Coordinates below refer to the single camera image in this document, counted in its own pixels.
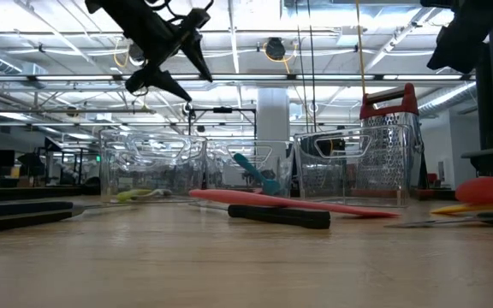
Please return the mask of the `blue silicone spatula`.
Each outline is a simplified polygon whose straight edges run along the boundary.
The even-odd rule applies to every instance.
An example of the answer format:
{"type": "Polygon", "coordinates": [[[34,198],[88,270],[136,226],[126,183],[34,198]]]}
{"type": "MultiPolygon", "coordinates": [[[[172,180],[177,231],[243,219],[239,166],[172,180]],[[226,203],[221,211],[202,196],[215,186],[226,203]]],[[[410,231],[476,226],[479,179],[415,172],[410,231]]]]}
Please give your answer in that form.
{"type": "Polygon", "coordinates": [[[233,159],[261,183],[264,194],[275,196],[281,191],[281,186],[276,180],[265,178],[242,154],[235,153],[233,159]]]}

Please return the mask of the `long ceiling light strip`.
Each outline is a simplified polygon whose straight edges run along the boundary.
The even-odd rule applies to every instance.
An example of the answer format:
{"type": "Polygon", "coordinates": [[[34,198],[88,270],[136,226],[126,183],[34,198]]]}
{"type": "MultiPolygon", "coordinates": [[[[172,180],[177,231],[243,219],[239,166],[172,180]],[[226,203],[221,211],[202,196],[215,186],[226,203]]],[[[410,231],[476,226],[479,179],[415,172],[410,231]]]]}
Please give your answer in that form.
{"type": "MultiPolygon", "coordinates": [[[[69,74],[69,75],[0,75],[0,82],[19,81],[123,81],[130,74],[69,74]]],[[[214,81],[398,81],[398,80],[473,80],[472,74],[214,74],[214,81]]]]}

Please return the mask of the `yellow silicone spatula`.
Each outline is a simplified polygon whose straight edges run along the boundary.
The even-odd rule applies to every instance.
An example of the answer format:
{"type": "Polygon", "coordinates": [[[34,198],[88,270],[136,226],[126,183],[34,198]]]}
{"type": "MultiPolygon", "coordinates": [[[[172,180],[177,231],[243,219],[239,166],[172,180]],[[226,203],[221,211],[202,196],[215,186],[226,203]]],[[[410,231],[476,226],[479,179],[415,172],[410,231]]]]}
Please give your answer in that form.
{"type": "Polygon", "coordinates": [[[493,210],[493,204],[457,204],[449,205],[431,211],[433,215],[456,216],[460,213],[481,212],[493,210]]]}

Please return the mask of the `red silicone spoon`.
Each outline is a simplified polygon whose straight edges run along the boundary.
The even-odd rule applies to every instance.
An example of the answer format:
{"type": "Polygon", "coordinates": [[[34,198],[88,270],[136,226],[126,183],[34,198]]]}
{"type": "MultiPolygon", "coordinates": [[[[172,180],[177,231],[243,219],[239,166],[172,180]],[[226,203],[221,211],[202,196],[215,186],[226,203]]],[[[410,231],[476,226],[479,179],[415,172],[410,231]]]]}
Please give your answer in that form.
{"type": "Polygon", "coordinates": [[[455,197],[465,203],[493,204],[493,177],[465,181],[456,188],[455,197]]]}

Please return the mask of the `black equipment cart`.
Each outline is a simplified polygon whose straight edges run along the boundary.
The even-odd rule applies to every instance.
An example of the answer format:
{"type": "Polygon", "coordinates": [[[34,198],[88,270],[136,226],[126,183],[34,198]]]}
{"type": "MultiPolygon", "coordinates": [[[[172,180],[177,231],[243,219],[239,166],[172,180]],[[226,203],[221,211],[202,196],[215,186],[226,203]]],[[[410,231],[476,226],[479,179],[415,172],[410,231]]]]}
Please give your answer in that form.
{"type": "Polygon", "coordinates": [[[490,47],[486,45],[475,68],[480,149],[464,153],[477,176],[493,176],[493,69],[490,47]]]}

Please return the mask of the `black background gantry frame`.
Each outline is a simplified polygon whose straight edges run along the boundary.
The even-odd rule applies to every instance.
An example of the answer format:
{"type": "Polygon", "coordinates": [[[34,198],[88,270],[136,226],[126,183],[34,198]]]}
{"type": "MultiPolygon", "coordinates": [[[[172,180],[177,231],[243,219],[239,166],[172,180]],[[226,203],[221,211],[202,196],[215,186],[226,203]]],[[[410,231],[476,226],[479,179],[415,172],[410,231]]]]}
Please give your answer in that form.
{"type": "Polygon", "coordinates": [[[239,113],[253,127],[253,138],[258,137],[258,112],[254,108],[234,108],[234,107],[212,107],[212,108],[194,108],[191,104],[186,104],[183,111],[187,117],[187,133],[192,134],[192,128],[207,113],[213,114],[232,114],[239,113]]]}

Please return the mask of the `black metal table frame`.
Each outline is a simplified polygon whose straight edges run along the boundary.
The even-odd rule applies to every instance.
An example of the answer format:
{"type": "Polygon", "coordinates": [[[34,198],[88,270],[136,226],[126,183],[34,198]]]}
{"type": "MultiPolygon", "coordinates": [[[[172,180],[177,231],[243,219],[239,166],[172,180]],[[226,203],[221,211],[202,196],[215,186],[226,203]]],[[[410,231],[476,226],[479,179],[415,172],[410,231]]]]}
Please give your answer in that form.
{"type": "MultiPolygon", "coordinates": [[[[261,189],[247,191],[248,193],[262,193],[261,189]]],[[[83,187],[37,187],[37,188],[0,188],[0,201],[12,201],[18,199],[55,198],[76,196],[81,194],[94,194],[94,191],[83,187]]],[[[351,193],[355,198],[391,198],[401,197],[401,191],[393,190],[363,190],[353,189],[351,193]]]]}

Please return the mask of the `black riveted handle knife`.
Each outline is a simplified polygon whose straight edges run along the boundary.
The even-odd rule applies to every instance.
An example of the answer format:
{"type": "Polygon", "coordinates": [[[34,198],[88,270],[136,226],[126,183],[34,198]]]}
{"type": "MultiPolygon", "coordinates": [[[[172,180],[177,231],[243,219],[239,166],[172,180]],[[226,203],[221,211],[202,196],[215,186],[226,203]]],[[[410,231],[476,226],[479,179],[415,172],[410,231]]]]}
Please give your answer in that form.
{"type": "Polygon", "coordinates": [[[106,210],[133,203],[76,204],[69,201],[44,201],[0,204],[0,231],[60,222],[82,215],[87,210],[106,210]]]}

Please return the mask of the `background robot station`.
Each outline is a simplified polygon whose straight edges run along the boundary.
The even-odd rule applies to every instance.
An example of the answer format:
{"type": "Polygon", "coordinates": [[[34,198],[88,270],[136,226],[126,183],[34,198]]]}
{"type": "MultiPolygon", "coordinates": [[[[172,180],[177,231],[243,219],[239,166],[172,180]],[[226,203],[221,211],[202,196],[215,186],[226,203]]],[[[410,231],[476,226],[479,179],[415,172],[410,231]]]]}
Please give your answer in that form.
{"type": "Polygon", "coordinates": [[[101,156],[93,142],[58,142],[45,137],[40,147],[17,158],[20,177],[27,177],[33,187],[83,187],[98,190],[101,186],[101,156]]]}

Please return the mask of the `black handle kitchen knife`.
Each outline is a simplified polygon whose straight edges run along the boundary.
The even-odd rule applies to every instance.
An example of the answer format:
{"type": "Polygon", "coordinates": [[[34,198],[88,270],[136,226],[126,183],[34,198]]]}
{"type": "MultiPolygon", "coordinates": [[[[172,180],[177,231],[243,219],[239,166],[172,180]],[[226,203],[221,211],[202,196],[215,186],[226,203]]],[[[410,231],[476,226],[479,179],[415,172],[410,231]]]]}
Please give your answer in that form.
{"type": "Polygon", "coordinates": [[[199,202],[188,203],[188,205],[204,209],[223,210],[232,218],[243,218],[258,222],[291,225],[309,229],[329,229],[331,224],[331,215],[328,211],[244,204],[218,206],[201,204],[199,202]]]}

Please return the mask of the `red metal box grater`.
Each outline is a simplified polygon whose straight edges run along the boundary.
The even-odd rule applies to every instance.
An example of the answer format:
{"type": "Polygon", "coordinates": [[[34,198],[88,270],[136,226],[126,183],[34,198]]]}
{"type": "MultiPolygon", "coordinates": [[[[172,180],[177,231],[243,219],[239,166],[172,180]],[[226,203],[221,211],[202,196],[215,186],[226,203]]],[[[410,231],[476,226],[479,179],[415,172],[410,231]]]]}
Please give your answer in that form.
{"type": "Polygon", "coordinates": [[[365,151],[357,166],[359,193],[405,204],[419,186],[424,154],[414,85],[366,94],[359,119],[365,151]]]}

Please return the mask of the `pink silicone spatula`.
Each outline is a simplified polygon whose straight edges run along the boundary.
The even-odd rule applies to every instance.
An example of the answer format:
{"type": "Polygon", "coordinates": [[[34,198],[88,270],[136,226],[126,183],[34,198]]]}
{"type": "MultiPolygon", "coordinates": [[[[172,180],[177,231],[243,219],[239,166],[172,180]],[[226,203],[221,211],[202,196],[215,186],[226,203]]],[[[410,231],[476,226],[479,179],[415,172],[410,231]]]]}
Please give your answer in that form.
{"type": "Polygon", "coordinates": [[[202,198],[214,202],[225,204],[244,204],[253,206],[273,206],[273,207],[289,207],[308,210],[327,210],[335,213],[349,214],[362,217],[385,218],[399,216],[397,213],[381,211],[381,210],[366,210],[358,207],[330,204],[321,202],[312,202],[305,200],[296,200],[291,198],[281,198],[269,195],[263,195],[254,192],[242,192],[235,190],[220,190],[220,189],[193,189],[189,195],[194,198],[202,198]]]}

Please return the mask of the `light green silicone spoon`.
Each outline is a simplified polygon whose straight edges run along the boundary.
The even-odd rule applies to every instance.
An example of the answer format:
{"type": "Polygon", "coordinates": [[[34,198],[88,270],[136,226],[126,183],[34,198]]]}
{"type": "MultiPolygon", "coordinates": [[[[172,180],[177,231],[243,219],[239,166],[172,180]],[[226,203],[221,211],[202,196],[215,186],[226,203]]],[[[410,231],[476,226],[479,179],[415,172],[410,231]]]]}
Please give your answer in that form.
{"type": "Polygon", "coordinates": [[[151,190],[149,189],[134,189],[125,192],[119,192],[116,195],[116,201],[119,203],[128,202],[133,198],[144,196],[146,194],[149,194],[150,192],[151,190]]]}

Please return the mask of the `white building column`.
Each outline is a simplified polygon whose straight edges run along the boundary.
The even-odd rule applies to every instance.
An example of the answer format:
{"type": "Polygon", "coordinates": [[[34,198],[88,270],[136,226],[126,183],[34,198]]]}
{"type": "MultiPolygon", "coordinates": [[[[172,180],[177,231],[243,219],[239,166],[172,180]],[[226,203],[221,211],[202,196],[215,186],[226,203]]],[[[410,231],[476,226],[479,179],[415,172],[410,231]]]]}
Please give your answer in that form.
{"type": "Polygon", "coordinates": [[[289,98],[286,88],[259,88],[256,110],[259,139],[289,140],[289,98]]]}

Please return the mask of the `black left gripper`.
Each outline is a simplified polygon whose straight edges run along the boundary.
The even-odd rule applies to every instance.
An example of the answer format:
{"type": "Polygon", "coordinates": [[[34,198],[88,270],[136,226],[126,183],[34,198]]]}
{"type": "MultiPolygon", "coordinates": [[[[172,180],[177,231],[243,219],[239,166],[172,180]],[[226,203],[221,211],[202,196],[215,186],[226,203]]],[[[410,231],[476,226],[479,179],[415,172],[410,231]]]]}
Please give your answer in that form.
{"type": "MultiPolygon", "coordinates": [[[[204,80],[212,81],[200,47],[202,35],[199,29],[210,19],[206,9],[192,9],[175,25],[172,20],[164,20],[146,0],[85,0],[85,4],[91,14],[103,9],[123,30],[124,37],[132,39],[144,51],[151,64],[159,66],[180,50],[204,80]]],[[[170,92],[186,102],[192,101],[170,73],[159,68],[142,68],[125,82],[130,93],[150,86],[170,92]]]]}

